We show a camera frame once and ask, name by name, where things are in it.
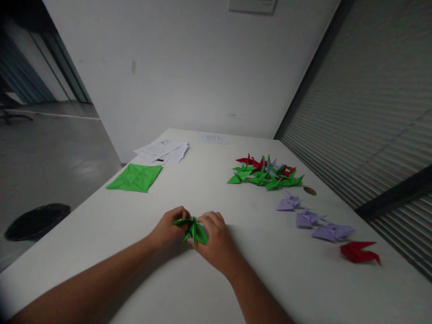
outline left hand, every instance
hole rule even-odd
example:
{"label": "left hand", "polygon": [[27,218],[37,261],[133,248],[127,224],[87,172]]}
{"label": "left hand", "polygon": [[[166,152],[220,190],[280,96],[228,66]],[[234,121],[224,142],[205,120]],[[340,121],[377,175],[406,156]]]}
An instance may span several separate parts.
{"label": "left hand", "polygon": [[148,236],[152,245],[157,250],[160,250],[173,243],[181,234],[185,234],[185,231],[187,230],[186,224],[176,226],[171,223],[186,218],[191,217],[189,212],[183,206],[179,206],[163,214],[159,223]]}

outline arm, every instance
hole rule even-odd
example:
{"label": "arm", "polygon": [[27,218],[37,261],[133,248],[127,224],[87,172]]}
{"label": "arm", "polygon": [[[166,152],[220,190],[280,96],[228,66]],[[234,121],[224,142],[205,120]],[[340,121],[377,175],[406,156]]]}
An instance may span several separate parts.
{"label": "arm", "polygon": [[294,324],[235,247],[222,215],[211,211],[198,221],[208,231],[208,243],[195,247],[191,239],[188,242],[228,279],[246,323]]}
{"label": "arm", "polygon": [[88,323],[98,319],[153,255],[184,234],[185,227],[171,224],[180,218],[190,218],[183,207],[166,212],[146,238],[52,288],[8,323]]}

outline hand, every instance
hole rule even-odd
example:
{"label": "hand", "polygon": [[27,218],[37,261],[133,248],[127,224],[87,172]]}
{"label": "hand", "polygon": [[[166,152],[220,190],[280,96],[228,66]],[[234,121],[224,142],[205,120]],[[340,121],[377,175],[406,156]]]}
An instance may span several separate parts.
{"label": "hand", "polygon": [[204,223],[209,235],[208,242],[206,245],[197,242],[195,246],[194,240],[189,238],[188,243],[228,280],[232,279],[239,270],[238,266],[246,262],[237,250],[224,218],[219,212],[209,211],[199,217],[198,222]]}
{"label": "hand", "polygon": [[186,218],[190,218],[190,214],[183,206],[174,208],[163,214],[159,223],[148,236],[153,247],[157,250],[166,248],[180,235],[185,234],[188,228],[187,224],[176,226],[171,223]]}

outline wall switch plate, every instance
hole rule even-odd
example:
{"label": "wall switch plate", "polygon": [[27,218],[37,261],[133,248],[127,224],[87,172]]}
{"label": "wall switch plate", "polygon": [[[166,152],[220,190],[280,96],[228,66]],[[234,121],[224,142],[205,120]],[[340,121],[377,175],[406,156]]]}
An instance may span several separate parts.
{"label": "wall switch plate", "polygon": [[229,0],[228,10],[245,13],[271,14],[276,0]]}

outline lavender paper crane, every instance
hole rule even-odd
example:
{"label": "lavender paper crane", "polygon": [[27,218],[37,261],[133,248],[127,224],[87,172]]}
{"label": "lavender paper crane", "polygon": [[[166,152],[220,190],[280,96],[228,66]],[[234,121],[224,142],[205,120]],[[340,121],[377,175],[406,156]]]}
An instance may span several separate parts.
{"label": "lavender paper crane", "polygon": [[330,222],[327,223],[328,225],[326,226],[318,227],[315,232],[312,233],[312,237],[336,242],[345,239],[356,231],[351,226],[336,225]]}
{"label": "lavender paper crane", "polygon": [[327,215],[318,216],[318,214],[314,212],[310,212],[309,208],[305,208],[305,210],[301,211],[300,213],[297,213],[296,218],[296,226],[298,228],[303,227],[313,227],[313,225],[318,222],[320,219],[323,219]]}
{"label": "lavender paper crane", "polygon": [[277,175],[274,171],[272,171],[271,169],[270,169],[270,167],[273,169],[273,170],[277,170],[277,171],[279,171],[280,170],[280,168],[281,167],[283,167],[284,166],[284,164],[281,164],[280,166],[277,166],[276,165],[276,160],[277,159],[274,159],[274,161],[270,164],[270,155],[269,155],[269,159],[268,159],[268,161],[264,164],[264,170],[267,172],[267,171],[269,171],[269,175],[272,175],[272,176],[274,176],[274,177],[280,177],[279,175]]}
{"label": "lavender paper crane", "polygon": [[288,212],[294,210],[304,199],[292,196],[288,191],[285,190],[288,197],[282,199],[276,208],[278,211]]}

